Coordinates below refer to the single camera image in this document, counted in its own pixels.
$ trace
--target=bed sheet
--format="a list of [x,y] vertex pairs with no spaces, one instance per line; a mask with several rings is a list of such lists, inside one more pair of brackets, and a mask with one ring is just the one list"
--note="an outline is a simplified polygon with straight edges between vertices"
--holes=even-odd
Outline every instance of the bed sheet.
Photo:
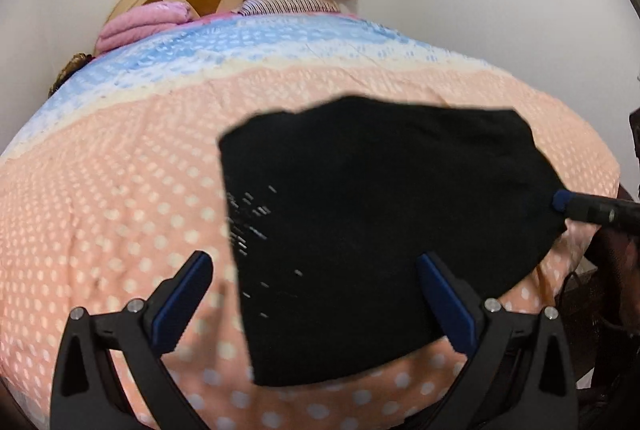
[[[47,427],[70,309],[119,310],[196,249],[212,256],[214,281],[164,362],[212,428],[389,428],[445,395],[464,363],[446,339],[328,384],[251,381],[216,142],[257,112],[344,94],[514,108],[568,188],[616,195],[617,162],[564,104],[484,61],[365,20],[226,16],[120,48],[71,77],[0,159],[0,375],[38,426]],[[552,304],[594,231],[569,223],[503,305]],[[136,413],[153,425],[115,361]]]

